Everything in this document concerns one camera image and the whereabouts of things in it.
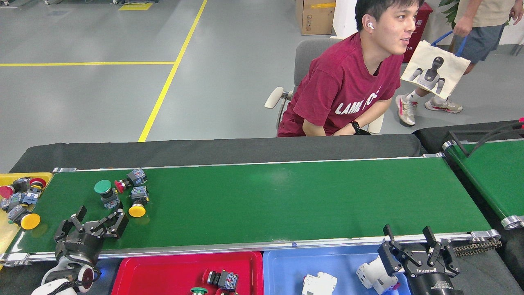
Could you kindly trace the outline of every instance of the gray shorts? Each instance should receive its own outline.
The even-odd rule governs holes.
[[[486,60],[488,54],[497,49],[500,37],[506,24],[492,27],[476,27],[471,30],[466,40],[466,45],[462,51],[461,57],[470,60],[472,64],[478,63],[480,60]],[[462,37],[454,36],[455,48],[453,53],[456,53],[462,42]]]

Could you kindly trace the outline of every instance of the chain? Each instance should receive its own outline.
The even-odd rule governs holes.
[[[469,256],[469,255],[475,255],[478,253],[486,252],[489,250],[497,249],[500,246],[502,246],[501,241],[490,241],[487,243],[479,243],[479,244],[470,244],[466,246],[458,246],[454,247],[453,251],[455,251],[455,255],[457,257],[460,256]]]

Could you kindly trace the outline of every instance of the white sneaker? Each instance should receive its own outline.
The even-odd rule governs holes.
[[[460,113],[462,112],[462,105],[458,103],[451,102],[451,99],[448,97],[444,103],[435,103],[433,99],[428,100],[424,106],[428,110],[432,111],[445,111],[448,113]]]
[[[409,95],[397,95],[395,102],[398,108],[398,117],[400,120],[408,126],[415,125],[415,113],[417,112],[417,102],[404,102],[404,99]]]

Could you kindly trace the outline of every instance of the gray chair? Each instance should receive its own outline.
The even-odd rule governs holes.
[[[304,40],[298,44],[297,51],[295,53],[294,89],[292,91],[284,91],[283,87],[275,88],[269,95],[268,99],[266,100],[266,104],[264,105],[264,107],[268,109],[273,109],[277,105],[278,101],[281,100],[280,111],[278,112],[277,117],[277,130],[280,120],[282,120],[284,108],[287,103],[291,101],[293,93],[297,91],[298,85],[302,79],[308,74],[311,61],[322,54],[328,47],[339,41],[340,39],[336,38],[309,39]],[[383,118],[384,115],[371,122],[368,125],[368,131],[370,133],[379,133]]]

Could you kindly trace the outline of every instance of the tote bag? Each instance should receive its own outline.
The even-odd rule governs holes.
[[[469,60],[460,57],[467,36],[456,54],[436,46],[452,32],[444,34],[431,44],[425,40],[420,41],[400,79],[446,99],[453,92],[470,64]]]

